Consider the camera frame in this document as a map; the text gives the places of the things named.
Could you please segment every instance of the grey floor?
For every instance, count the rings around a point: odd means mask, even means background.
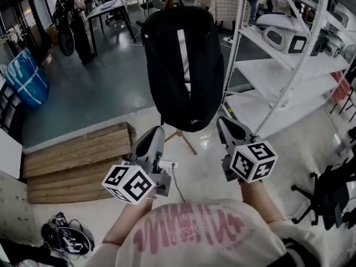
[[[137,5],[128,8],[131,22],[143,22],[145,16]],[[124,22],[95,30],[98,57],[83,66],[77,55],[65,57],[58,46],[44,61],[44,73],[50,82],[48,101],[29,111],[23,128],[25,148],[115,117],[154,106],[147,78],[146,55],[142,46],[133,46]],[[133,28],[134,34],[139,31]],[[219,33],[221,43],[228,33]],[[140,34],[135,45],[141,45]],[[221,46],[227,68],[230,48]],[[268,58],[246,38],[241,39],[238,60]],[[230,87],[247,83],[235,70]]]

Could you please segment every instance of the table leg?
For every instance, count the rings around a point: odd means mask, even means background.
[[[92,19],[89,19],[89,29],[90,29],[90,35],[91,35],[91,42],[93,43],[94,53],[95,53],[96,56],[98,56],[98,53],[96,51],[96,44],[95,44],[95,38],[94,38]]]
[[[124,7],[123,10],[125,11],[125,15],[126,15],[126,18],[127,18],[127,20],[128,20],[128,23],[131,24],[130,17],[129,17],[128,14],[127,14],[126,8]]]
[[[126,27],[127,27],[128,31],[129,31],[133,41],[136,42],[134,33],[132,32],[132,29],[131,29],[131,25],[129,24],[129,22],[127,20],[127,17],[125,15],[125,8],[121,7],[120,11],[121,11],[121,16],[122,16],[123,20],[125,21]]]
[[[101,31],[102,31],[102,33],[104,33],[104,27],[103,27],[103,25],[102,25],[102,18],[101,18],[101,16],[99,16],[99,19],[100,19]]]

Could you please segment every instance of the forearm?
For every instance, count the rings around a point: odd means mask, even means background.
[[[282,213],[261,182],[241,183],[240,185],[243,201],[253,207],[267,224],[284,220]]]
[[[137,222],[152,210],[152,203],[152,199],[144,199],[137,206],[127,204],[104,237],[103,243],[121,246]]]

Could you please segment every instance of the desk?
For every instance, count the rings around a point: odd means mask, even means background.
[[[239,0],[194,0],[195,6],[205,6],[215,21],[235,21],[238,14]],[[244,21],[250,19],[250,3],[246,3]]]
[[[92,43],[93,43],[93,48],[94,48],[95,55],[98,55],[98,53],[96,51],[96,44],[95,44],[92,20],[94,18],[96,18],[96,17],[99,17],[101,31],[102,31],[102,33],[104,33],[104,27],[102,25],[101,16],[104,15],[104,14],[112,13],[114,11],[120,11],[121,12],[121,16],[122,16],[123,20],[125,21],[126,27],[127,27],[128,31],[130,32],[130,35],[131,35],[133,41],[136,42],[134,33],[132,32],[132,29],[131,29],[130,18],[128,17],[128,14],[127,14],[127,11],[126,11],[126,8],[125,8],[125,1],[124,0],[117,0],[112,7],[107,8],[107,9],[101,9],[101,6],[98,6],[87,16],[87,19],[89,21],[90,35],[91,35],[91,40],[92,40]]]

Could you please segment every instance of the wooden plank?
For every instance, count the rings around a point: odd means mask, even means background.
[[[37,190],[37,191],[28,191],[27,196],[30,198],[33,197],[53,197],[53,196],[67,196],[67,195],[77,195],[77,194],[85,194],[94,191],[100,191],[103,189],[101,185],[103,178],[101,181],[96,183],[89,183],[79,186],[72,186],[66,188],[59,189],[49,189],[49,190]]]
[[[120,123],[118,125],[107,127],[107,128],[102,129],[102,130],[98,130],[98,131],[95,131],[95,132],[87,133],[85,135],[76,137],[74,139],[61,142],[59,144],[47,147],[45,149],[33,152],[33,153],[29,154],[27,157],[36,157],[36,156],[39,156],[39,155],[47,154],[47,153],[52,152],[52,151],[60,150],[60,149],[63,149],[65,147],[69,147],[71,145],[75,145],[75,144],[77,144],[79,142],[84,142],[84,141],[87,141],[87,140],[95,139],[97,137],[100,137],[100,136],[103,136],[103,135],[108,135],[108,134],[111,134],[113,132],[121,131],[121,130],[125,130],[125,129],[127,129],[127,122],[123,122],[123,123]]]
[[[71,160],[79,159],[79,158],[85,157],[85,156],[92,155],[92,157],[95,158],[95,155],[97,153],[100,153],[102,151],[110,151],[112,149],[119,148],[119,147],[125,147],[126,145],[129,145],[129,144],[130,144],[130,140],[128,139],[128,135],[125,135],[124,137],[122,137],[120,139],[115,139],[115,140],[111,140],[111,141],[106,140],[102,144],[90,146],[90,147],[83,147],[82,149],[71,152],[69,154],[50,158],[47,160],[42,160],[40,162],[30,164],[30,165],[25,164],[24,168],[25,168],[26,172],[30,172],[32,170],[36,170],[36,169],[39,169],[42,167],[60,164],[63,162],[69,162]]]
[[[84,165],[80,167],[74,167],[65,171],[58,171],[50,174],[40,175],[36,177],[30,177],[27,179],[27,186],[38,186],[40,184],[50,184],[65,180],[73,180],[80,177],[90,176],[97,173],[109,171],[112,165],[120,164],[122,162],[121,157],[114,157],[108,160],[96,162],[94,164]]]
[[[109,150],[101,151],[94,155],[78,157],[76,159],[72,159],[66,162],[61,162],[59,164],[49,165],[46,167],[41,167],[35,170],[30,170],[30,171],[25,170],[24,177],[29,178],[29,177],[44,175],[44,174],[61,171],[77,166],[91,164],[105,159],[110,159],[115,156],[127,154],[130,152],[130,150],[131,150],[130,144],[126,144],[125,146],[120,146],[120,147],[111,146]]]
[[[91,184],[95,182],[102,182],[109,172],[110,167],[102,173],[97,173],[93,175],[87,175],[83,177],[78,177],[74,179],[66,179],[57,182],[43,183],[37,185],[27,184],[27,191],[36,191],[36,190],[49,190],[49,189],[59,189],[59,188],[71,188],[75,186]]]
[[[94,139],[79,142],[77,144],[73,144],[71,146],[67,146],[67,147],[48,152],[46,154],[38,155],[35,157],[33,157],[31,154],[29,154],[28,156],[25,157],[24,164],[28,167],[29,170],[31,170],[32,165],[34,165],[36,163],[41,163],[48,159],[61,157],[63,155],[71,154],[71,153],[79,151],[79,150],[87,149],[89,147],[96,146],[96,145],[101,145],[101,144],[104,144],[105,142],[121,139],[123,137],[128,137],[127,130],[112,132],[107,135],[103,135],[100,137],[96,137]]]
[[[69,204],[72,202],[89,202],[109,199],[113,196],[106,189],[77,195],[53,196],[53,197],[29,197],[31,204]]]

